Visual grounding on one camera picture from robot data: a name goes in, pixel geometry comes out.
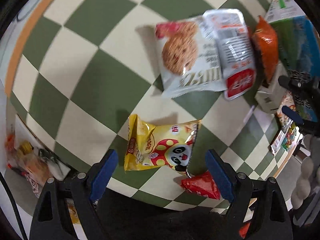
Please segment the cookie snack bag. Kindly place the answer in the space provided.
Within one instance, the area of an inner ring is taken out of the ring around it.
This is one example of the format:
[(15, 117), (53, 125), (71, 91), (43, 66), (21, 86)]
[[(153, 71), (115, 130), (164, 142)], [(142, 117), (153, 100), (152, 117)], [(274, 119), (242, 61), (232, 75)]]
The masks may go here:
[(203, 16), (156, 24), (155, 41), (164, 97), (226, 90), (219, 50)]

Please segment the bin of snacks under table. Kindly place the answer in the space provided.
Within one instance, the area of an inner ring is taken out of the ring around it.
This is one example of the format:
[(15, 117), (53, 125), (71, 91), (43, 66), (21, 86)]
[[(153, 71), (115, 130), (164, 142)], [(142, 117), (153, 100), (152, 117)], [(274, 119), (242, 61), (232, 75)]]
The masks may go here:
[(46, 148), (16, 114), (4, 142), (7, 167), (24, 177), (36, 197), (52, 177), (63, 181), (71, 169)]

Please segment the orange snack bag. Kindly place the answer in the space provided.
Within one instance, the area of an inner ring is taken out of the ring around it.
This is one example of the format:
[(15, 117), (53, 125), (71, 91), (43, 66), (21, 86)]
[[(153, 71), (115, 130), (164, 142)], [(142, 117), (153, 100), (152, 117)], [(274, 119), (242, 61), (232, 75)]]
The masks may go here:
[(266, 83), (269, 85), (279, 61), (278, 36), (273, 27), (259, 15), (259, 21), (252, 35), (253, 43), (260, 55)]

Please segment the long red white wrapper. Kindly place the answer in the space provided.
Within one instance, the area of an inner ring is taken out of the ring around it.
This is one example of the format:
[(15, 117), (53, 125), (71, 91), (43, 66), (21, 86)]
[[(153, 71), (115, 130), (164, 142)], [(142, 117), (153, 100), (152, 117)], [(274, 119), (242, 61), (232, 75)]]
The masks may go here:
[(289, 128), (291, 127), (293, 121), (289, 121), (284, 128), (281, 128), (275, 138), (272, 140), (270, 145), (271, 153), (275, 156), (280, 150), (281, 144), (283, 143), (285, 136), (287, 135)]

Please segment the white red sauce packet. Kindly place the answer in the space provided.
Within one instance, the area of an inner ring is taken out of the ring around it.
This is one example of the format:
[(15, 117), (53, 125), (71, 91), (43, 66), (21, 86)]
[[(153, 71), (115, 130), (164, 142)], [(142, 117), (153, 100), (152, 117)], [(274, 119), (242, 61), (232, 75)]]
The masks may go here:
[(233, 100), (254, 85), (255, 59), (249, 32), (242, 12), (238, 9), (207, 10), (203, 14), (210, 35), (219, 50), (227, 100)]

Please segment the yellow panda snack bag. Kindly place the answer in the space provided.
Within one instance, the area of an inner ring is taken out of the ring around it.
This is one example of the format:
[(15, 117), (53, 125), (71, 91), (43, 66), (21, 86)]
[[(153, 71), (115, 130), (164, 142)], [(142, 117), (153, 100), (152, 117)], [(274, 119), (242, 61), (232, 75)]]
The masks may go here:
[(129, 116), (125, 171), (143, 171), (167, 166), (186, 175), (201, 120), (154, 125), (138, 115)]

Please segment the red triangular snack bag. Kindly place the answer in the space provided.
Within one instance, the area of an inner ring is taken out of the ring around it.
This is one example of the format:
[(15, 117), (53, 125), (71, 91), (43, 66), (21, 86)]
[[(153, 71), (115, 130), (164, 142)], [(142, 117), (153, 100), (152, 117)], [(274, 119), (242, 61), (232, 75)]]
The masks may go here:
[(215, 200), (219, 200), (221, 198), (220, 191), (209, 171), (191, 178), (182, 179), (181, 187), (187, 192), (206, 198)]

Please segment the operator's dark fleece clothing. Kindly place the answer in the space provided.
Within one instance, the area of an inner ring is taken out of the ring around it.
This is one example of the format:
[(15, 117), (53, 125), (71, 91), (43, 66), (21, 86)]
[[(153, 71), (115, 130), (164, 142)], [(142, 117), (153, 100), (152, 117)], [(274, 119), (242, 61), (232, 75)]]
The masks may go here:
[(106, 189), (96, 212), (111, 239), (219, 239), (234, 223), (206, 207), (174, 211)]

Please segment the green gumball candy bag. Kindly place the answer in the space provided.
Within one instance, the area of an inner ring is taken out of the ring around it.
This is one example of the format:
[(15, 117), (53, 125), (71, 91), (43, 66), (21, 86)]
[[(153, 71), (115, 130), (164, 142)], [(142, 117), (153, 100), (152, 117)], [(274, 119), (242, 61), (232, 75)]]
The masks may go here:
[(283, 142), (281, 143), (281, 146), (284, 150), (288, 151), (292, 143), (294, 142), (295, 138), (297, 136), (297, 126), (293, 122), (291, 126), (289, 127), (287, 134), (285, 135), (285, 138)]

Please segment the white snack pack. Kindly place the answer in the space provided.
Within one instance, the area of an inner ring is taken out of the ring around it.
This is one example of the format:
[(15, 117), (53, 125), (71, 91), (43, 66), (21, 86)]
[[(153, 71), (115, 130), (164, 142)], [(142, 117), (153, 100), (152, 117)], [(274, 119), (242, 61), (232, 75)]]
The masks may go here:
[(280, 76), (288, 76), (287, 71), (283, 64), (279, 61), (276, 71), (272, 77), (272, 80), (268, 87), (261, 85), (255, 94), (255, 100), (261, 109), (268, 113), (274, 114), (278, 110), (283, 96), (286, 93), (286, 89), (281, 87), (278, 82)]

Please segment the open cardboard box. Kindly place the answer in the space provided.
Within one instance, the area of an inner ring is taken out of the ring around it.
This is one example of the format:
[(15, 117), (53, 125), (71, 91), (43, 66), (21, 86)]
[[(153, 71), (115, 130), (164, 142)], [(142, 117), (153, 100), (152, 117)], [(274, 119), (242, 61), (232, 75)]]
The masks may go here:
[(279, 61), (288, 77), (308, 82), (319, 77), (317, 33), (294, 0), (273, 0), (265, 20), (278, 36)]

